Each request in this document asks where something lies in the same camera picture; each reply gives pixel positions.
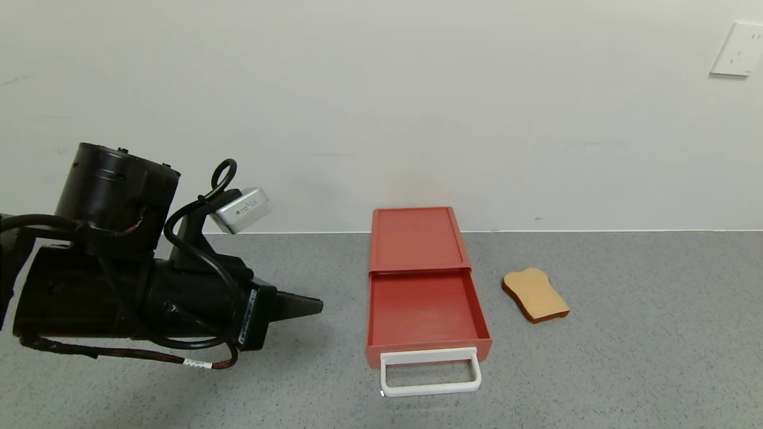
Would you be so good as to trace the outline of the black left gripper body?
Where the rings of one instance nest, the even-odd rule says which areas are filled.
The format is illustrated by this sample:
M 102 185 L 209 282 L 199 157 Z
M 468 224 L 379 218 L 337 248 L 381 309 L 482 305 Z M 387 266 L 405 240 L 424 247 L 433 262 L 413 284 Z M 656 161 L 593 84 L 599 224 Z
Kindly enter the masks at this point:
M 275 303 L 274 285 L 256 279 L 238 257 L 222 266 L 236 281 L 241 302 L 231 314 L 231 291 L 213 272 L 182 271 L 173 260 L 158 260 L 147 286 L 147 325 L 169 338 L 218 337 L 234 326 L 240 351 L 260 350 Z

